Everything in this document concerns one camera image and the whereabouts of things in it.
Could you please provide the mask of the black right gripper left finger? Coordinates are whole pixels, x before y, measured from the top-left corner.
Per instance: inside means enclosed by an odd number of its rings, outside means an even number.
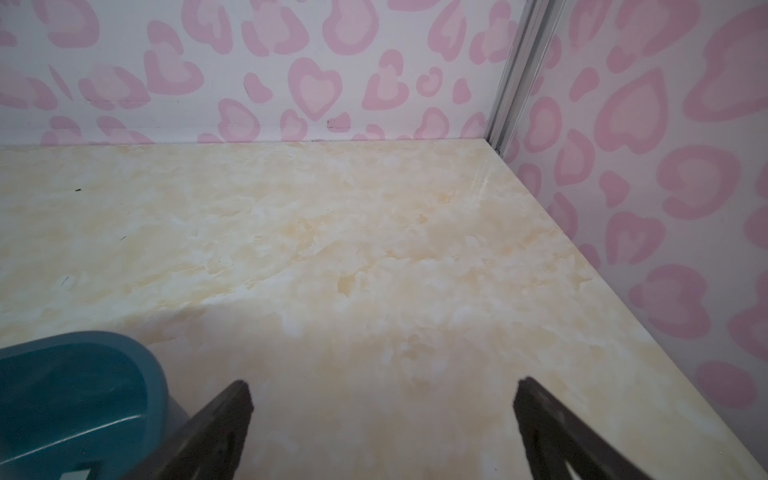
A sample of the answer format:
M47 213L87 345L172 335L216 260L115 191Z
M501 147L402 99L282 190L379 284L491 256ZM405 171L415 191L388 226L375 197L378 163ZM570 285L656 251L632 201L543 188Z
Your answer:
M232 382L122 478L232 479L253 411L248 384Z

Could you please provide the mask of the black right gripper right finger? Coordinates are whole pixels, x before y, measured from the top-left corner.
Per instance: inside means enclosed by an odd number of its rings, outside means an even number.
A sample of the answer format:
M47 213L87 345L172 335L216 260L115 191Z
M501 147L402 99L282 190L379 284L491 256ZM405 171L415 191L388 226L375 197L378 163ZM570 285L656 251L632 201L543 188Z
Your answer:
M650 479L536 379L518 382L513 410L534 479Z

